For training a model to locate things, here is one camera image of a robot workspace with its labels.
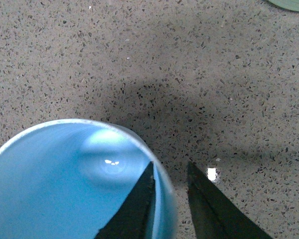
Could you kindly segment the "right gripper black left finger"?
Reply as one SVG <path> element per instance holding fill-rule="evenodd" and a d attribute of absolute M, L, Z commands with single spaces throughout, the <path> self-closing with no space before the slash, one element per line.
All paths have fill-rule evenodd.
<path fill-rule="evenodd" d="M 153 162 L 144 172 L 97 239 L 150 239 L 155 212 L 155 179 Z"/>

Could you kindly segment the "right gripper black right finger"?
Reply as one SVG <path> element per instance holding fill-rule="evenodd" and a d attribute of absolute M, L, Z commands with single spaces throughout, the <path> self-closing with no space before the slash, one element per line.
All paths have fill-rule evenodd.
<path fill-rule="evenodd" d="M 193 163 L 187 165 L 188 202 L 198 239 L 270 239 Z"/>

